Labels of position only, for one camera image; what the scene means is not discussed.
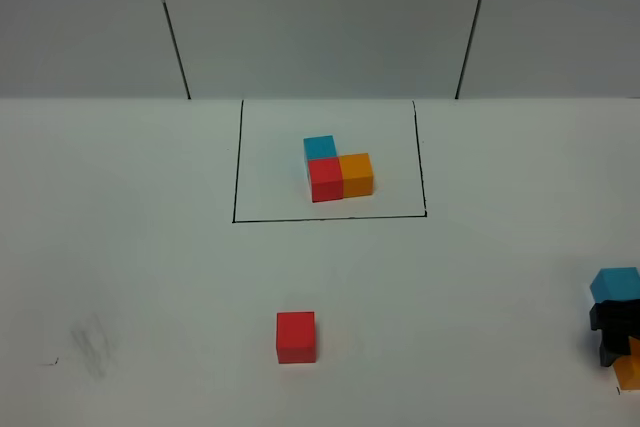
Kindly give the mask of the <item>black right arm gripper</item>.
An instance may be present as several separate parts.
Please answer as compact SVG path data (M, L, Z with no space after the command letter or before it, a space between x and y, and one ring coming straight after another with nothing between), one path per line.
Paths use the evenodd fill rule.
M600 343L599 360L602 367L610 367L628 355L629 338L639 338L639 300L595 303L589 321L592 331L607 330L607 339Z

